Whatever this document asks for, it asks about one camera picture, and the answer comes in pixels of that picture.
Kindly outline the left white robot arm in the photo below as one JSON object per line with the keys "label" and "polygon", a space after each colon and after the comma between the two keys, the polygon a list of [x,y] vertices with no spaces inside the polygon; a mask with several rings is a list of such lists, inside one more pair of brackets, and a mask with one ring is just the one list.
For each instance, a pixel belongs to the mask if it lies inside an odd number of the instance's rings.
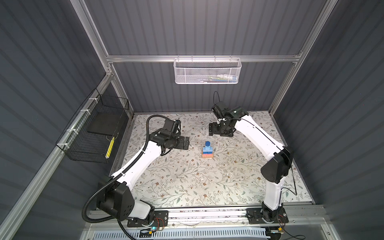
{"label": "left white robot arm", "polygon": [[112,174],[117,179],[97,195],[97,208],[119,221],[138,219],[146,225],[154,218],[155,208],[141,200],[135,200],[132,189],[139,177],[157,158],[171,150],[188,150],[189,137],[182,136],[180,120],[162,115],[152,115],[146,122],[146,141],[141,149]]}

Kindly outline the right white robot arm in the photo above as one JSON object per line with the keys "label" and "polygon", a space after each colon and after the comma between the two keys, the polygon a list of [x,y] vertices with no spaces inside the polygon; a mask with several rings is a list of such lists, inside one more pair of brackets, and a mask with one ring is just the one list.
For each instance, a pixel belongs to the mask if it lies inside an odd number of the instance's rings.
{"label": "right white robot arm", "polygon": [[285,178],[292,167],[293,151],[272,138],[242,107],[228,108],[224,102],[215,103],[212,111],[217,121],[209,124],[209,135],[233,137],[236,131],[242,133],[263,154],[267,163],[261,167],[266,180],[266,194],[263,207],[270,212],[282,206],[281,193]]}

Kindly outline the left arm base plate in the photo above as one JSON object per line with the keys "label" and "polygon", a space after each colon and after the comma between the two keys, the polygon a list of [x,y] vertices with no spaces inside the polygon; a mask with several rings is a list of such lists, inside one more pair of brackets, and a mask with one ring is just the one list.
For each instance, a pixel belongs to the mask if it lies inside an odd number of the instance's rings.
{"label": "left arm base plate", "polygon": [[149,228],[149,227],[166,227],[168,225],[169,211],[155,210],[150,213],[149,218],[142,220],[138,218],[128,219],[128,228]]}

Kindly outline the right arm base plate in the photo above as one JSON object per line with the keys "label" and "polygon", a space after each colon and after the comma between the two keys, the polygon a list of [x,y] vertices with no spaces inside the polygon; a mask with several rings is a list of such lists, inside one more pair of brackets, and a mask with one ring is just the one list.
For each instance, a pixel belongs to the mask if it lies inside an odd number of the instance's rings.
{"label": "right arm base plate", "polygon": [[287,224],[287,213],[283,207],[271,211],[268,208],[247,208],[246,218],[250,224]]}

